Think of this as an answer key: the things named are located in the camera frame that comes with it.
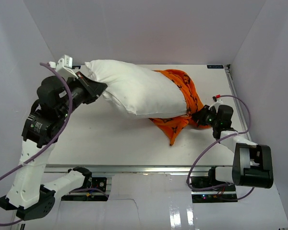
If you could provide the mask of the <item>white pillow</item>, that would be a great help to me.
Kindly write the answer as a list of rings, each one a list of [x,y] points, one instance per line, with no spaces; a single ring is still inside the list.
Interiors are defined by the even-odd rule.
[[[160,72],[117,60],[84,65],[89,79],[107,84],[104,99],[128,118],[172,118],[187,113],[183,93]]]

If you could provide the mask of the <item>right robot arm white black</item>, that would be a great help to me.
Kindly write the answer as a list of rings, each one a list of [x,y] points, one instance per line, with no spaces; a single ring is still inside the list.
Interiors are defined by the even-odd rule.
[[[208,187],[220,190],[225,183],[269,189],[274,183],[272,154],[267,145],[259,145],[240,135],[232,125],[233,108],[228,105],[205,105],[192,115],[198,125],[210,126],[217,143],[233,152],[232,166],[209,170]]]

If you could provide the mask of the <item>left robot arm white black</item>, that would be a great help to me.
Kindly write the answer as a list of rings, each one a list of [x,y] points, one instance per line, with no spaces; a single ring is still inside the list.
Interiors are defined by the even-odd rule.
[[[22,131],[22,153],[15,180],[8,194],[0,198],[1,208],[15,210],[22,221],[40,219],[52,210],[57,199],[73,190],[91,188],[92,173],[79,166],[55,181],[42,184],[41,180],[68,117],[81,104],[95,102],[107,87],[81,72],[65,81],[49,76],[41,82],[38,99]]]

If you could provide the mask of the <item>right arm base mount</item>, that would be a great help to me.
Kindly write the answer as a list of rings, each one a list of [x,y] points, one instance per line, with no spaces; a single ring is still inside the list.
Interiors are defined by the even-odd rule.
[[[190,184],[194,188],[204,188],[223,184],[223,182],[210,183],[208,176],[192,176],[190,178]],[[205,204],[205,203],[226,203],[236,202],[237,193],[235,185],[213,188],[205,191],[192,191],[192,202],[194,204]]]

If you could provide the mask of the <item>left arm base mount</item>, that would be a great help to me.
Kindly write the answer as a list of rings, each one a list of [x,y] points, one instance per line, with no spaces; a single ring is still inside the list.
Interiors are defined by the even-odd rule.
[[[87,168],[77,166],[69,169],[65,174],[69,180],[69,194],[86,192],[89,195],[92,193],[106,194],[107,178],[106,177],[93,177],[92,172]]]

